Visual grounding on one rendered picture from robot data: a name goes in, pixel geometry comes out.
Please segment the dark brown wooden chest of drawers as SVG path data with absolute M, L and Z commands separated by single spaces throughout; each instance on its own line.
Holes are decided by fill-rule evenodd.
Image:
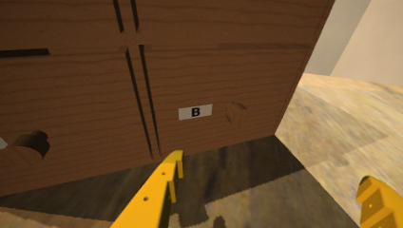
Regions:
M 33 35 L 0 37 L 0 50 L 34 49 L 34 48 L 75 48 L 98 46 L 128 46 L 133 72 L 144 113 L 144 120 L 151 144 L 152 160 L 142 161 L 98 172 L 88 173 L 71 178 L 39 183 L 31 186 L 0 192 L 0 197 L 43 188 L 51 185 L 77 181 L 107 173 L 121 171 L 133 167 L 162 162 L 163 157 L 151 92 L 146 72 L 144 45 L 162 44 L 230 44 L 230 43 L 283 43 L 305 48 L 305 56 L 297 72 L 297 76 L 288 93 L 285 103 L 271 133 L 258 135 L 238 141 L 222 143 L 193 151 L 184 152 L 192 155 L 228 145 L 252 141 L 275 135 L 283 115 L 296 91 L 300 78 L 310 60 L 317 40 L 325 26 L 335 0 L 328 0 L 320 17 L 314 36 L 277 35 L 277 34 L 237 34 L 237 33 L 141 33 L 135 0 L 118 0 L 124 30 L 122 33 L 108 34 L 65 34 L 65 35 Z

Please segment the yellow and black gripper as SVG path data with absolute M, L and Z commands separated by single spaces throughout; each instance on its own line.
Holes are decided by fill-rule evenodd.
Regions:
M 110 228 L 168 228 L 171 202 L 183 178 L 184 151 L 173 151 L 154 171 Z M 403 198 L 385 182 L 362 178 L 356 194 L 361 228 L 403 228 Z

